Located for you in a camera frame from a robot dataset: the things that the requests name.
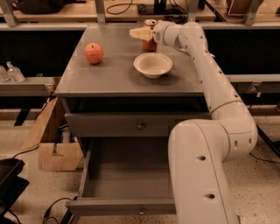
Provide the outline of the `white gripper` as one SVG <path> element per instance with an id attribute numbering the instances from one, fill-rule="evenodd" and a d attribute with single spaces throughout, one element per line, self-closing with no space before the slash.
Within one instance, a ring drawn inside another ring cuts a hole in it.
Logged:
<path id="1" fill-rule="evenodd" d="M 129 35 L 134 39 L 155 40 L 163 46 L 175 46 L 181 26 L 169 21 L 158 20 L 153 30 L 149 26 L 131 29 Z"/>

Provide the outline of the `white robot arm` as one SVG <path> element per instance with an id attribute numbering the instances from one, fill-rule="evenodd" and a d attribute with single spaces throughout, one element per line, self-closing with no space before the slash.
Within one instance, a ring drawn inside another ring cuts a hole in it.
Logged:
<path id="1" fill-rule="evenodd" d="M 186 120 L 171 131 L 168 158 L 178 224 L 239 224 L 222 164 L 248 155 L 256 146 L 256 123 L 208 51 L 195 22 L 159 21 L 129 31 L 188 54 L 199 76 L 209 120 Z"/>

